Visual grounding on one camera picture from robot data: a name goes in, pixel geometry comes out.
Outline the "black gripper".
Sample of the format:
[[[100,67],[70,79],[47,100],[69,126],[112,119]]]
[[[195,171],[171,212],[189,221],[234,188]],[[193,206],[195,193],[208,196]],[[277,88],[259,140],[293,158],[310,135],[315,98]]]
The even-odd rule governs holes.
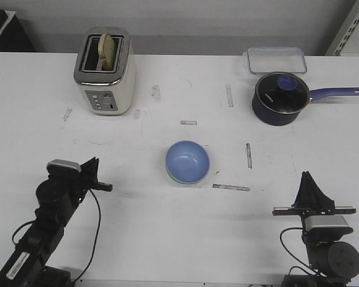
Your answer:
[[[80,175],[77,179],[74,179],[72,183],[71,196],[73,203],[81,203],[89,190],[112,191],[112,184],[98,180],[98,158],[93,157],[81,164],[80,167]]]
[[[315,183],[308,171],[302,172],[296,201],[290,207],[274,207],[273,216],[312,216],[312,215],[352,215],[356,213],[353,206],[335,206]]]

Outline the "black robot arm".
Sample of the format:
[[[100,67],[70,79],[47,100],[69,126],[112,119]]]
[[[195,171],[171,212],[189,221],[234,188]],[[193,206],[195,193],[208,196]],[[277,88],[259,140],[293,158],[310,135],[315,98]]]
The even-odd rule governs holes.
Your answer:
[[[59,159],[47,164],[48,178],[35,192],[35,219],[27,223],[29,228],[0,270],[0,286],[75,286],[70,272],[47,261],[87,192],[112,191],[111,184],[99,182],[98,166],[96,157],[83,164]]]
[[[286,228],[279,239],[288,254],[303,267],[293,266],[284,276],[282,286],[346,286],[359,274],[359,253],[353,245],[340,239],[354,230],[343,217],[356,213],[352,206],[337,207],[318,187],[308,171],[302,173],[296,199],[290,207],[275,207],[274,216],[299,216],[301,227]],[[306,247],[308,263],[297,259],[286,248],[283,235],[290,230],[300,230]],[[292,274],[294,269],[301,274]]]

